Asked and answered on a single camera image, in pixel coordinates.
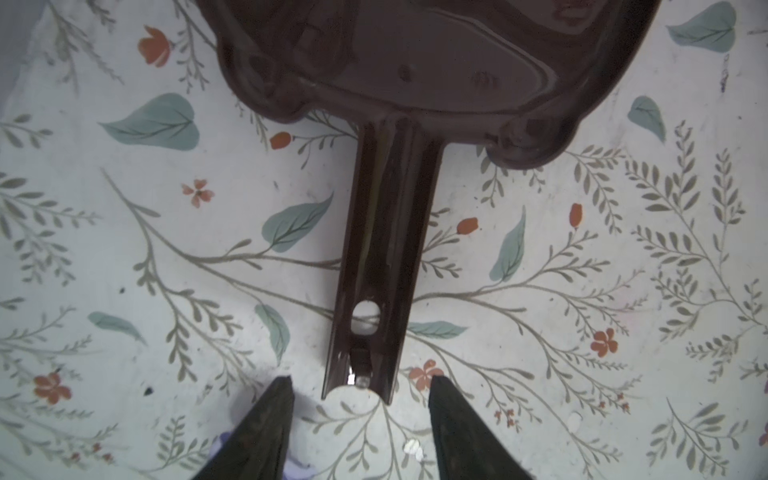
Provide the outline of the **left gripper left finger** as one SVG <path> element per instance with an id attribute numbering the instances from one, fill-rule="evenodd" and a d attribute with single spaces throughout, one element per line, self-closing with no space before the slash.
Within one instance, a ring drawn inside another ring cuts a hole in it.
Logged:
<path id="1" fill-rule="evenodd" d="M 292 380 L 277 377 L 195 480 L 281 479 L 295 404 Z"/>

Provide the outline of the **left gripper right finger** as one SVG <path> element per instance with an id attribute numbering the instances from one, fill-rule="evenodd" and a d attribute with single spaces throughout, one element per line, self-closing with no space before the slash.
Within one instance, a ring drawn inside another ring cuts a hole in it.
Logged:
<path id="1" fill-rule="evenodd" d="M 449 378 L 433 378 L 428 406 L 441 479 L 532 479 Z"/>

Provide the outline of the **dark brown plastic dustpan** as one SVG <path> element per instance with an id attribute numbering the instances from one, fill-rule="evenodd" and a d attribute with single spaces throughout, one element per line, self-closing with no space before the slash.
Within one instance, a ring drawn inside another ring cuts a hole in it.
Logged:
<path id="1" fill-rule="evenodd" d="M 359 129 L 323 383 L 390 401 L 443 151 L 557 158 L 624 74 L 654 1 L 202 1 L 234 94 Z"/>

